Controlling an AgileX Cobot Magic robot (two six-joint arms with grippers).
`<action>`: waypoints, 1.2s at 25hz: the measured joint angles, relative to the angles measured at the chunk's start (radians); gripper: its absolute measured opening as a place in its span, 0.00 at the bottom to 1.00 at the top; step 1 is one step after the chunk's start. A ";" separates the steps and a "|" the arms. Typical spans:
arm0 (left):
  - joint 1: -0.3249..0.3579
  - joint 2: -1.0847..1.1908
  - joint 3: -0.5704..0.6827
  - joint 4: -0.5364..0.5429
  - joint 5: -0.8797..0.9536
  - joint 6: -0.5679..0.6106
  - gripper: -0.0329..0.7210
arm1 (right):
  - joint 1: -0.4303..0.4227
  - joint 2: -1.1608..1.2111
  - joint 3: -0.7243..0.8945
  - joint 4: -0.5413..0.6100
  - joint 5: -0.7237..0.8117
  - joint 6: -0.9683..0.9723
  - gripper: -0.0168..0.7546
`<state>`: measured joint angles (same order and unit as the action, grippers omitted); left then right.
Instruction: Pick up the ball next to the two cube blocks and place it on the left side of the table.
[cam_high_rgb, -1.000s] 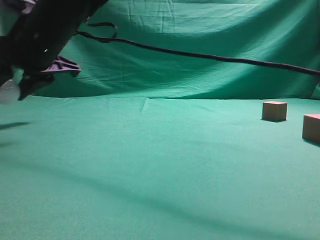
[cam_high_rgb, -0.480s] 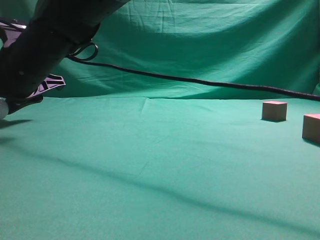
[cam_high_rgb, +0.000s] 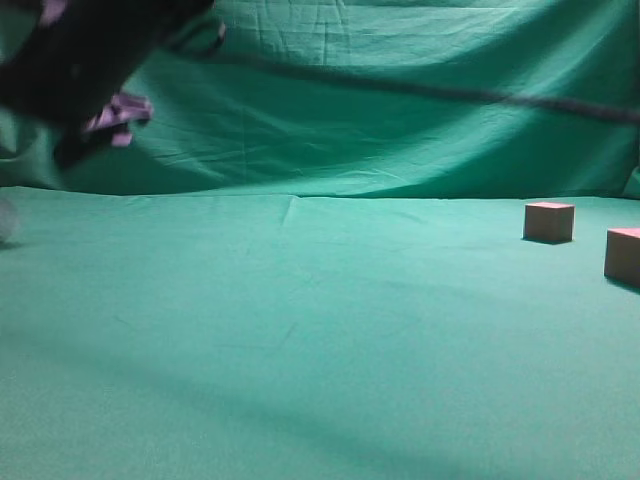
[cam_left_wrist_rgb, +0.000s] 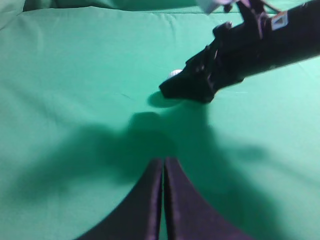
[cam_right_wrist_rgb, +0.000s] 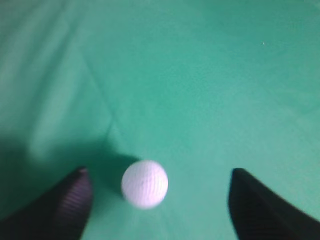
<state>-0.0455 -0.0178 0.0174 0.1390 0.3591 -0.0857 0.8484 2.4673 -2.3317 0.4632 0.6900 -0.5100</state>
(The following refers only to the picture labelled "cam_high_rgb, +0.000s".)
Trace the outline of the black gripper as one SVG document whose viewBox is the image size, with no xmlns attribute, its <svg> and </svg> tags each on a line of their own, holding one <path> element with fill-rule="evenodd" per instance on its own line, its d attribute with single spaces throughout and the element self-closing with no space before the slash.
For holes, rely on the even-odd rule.
<svg viewBox="0 0 640 480">
<path fill-rule="evenodd" d="M 4 1 L 3 12 L 31 16 L 33 27 L 1 63 L 1 104 L 39 120 L 60 138 L 61 170 L 107 147 L 131 144 L 132 125 L 154 114 L 127 80 L 156 49 L 206 58 L 225 41 L 212 1 Z"/>
</svg>

